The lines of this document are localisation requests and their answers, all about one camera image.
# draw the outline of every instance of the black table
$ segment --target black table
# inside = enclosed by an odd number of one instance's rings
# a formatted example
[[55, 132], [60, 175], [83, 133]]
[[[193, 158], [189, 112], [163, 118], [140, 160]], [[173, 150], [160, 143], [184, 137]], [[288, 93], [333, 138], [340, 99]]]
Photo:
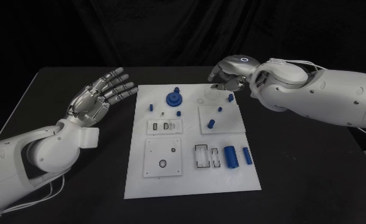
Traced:
[[[42, 69], [0, 138], [55, 125], [79, 89], [111, 69]], [[196, 84], [206, 83], [210, 67], [125, 71], [137, 85]], [[366, 156], [347, 129], [291, 111], [269, 111], [249, 93], [246, 88], [235, 96], [261, 191], [124, 200], [134, 96], [112, 107], [99, 123], [99, 146], [82, 149], [60, 194], [3, 214], [0, 222], [366, 223]], [[42, 188], [26, 200], [40, 198], [47, 190]]]

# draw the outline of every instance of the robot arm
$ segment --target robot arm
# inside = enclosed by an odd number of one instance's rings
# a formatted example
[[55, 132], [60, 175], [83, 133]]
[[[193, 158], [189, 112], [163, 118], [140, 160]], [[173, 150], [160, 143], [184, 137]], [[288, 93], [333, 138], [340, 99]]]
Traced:
[[[98, 146], [99, 129], [89, 127], [101, 121], [111, 105], [138, 91], [134, 83], [120, 84], [128, 79], [127, 74], [120, 76], [122, 71], [111, 71], [81, 90], [55, 126], [0, 141], [0, 215], [14, 201], [69, 171], [81, 148]], [[27, 160], [46, 172], [36, 178], [27, 177], [23, 165], [22, 150], [27, 145]]]
[[318, 121], [366, 127], [366, 74], [321, 69], [307, 73], [292, 63], [305, 61], [269, 59], [264, 64], [248, 56], [226, 57], [215, 66], [207, 80], [219, 73], [226, 83], [213, 89], [239, 91], [249, 83], [252, 97], [274, 111], [294, 111]]

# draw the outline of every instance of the blue screw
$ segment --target blue screw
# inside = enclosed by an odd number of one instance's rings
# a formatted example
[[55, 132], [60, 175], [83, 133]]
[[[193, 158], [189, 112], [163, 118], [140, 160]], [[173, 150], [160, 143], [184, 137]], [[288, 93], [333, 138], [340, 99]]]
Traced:
[[207, 123], [207, 128], [209, 128], [209, 129], [212, 129], [213, 124], [215, 124], [215, 120], [210, 120], [210, 122]]
[[233, 94], [232, 93], [229, 94], [228, 100], [229, 100], [229, 102], [233, 101]]

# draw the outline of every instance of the circular hole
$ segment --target circular hole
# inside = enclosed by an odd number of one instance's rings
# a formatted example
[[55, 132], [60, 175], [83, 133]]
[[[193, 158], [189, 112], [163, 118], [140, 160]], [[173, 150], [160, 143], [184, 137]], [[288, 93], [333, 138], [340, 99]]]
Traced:
[[166, 167], [166, 160], [160, 160], [160, 162], [158, 162], [158, 165], [160, 165], [160, 167]]

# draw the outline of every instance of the black backdrop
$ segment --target black backdrop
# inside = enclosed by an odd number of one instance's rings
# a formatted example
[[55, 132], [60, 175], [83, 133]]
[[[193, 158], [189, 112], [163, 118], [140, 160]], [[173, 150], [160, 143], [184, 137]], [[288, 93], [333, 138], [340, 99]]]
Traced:
[[366, 72], [366, 0], [3, 0], [1, 13], [3, 115], [46, 66], [215, 65], [245, 53]]

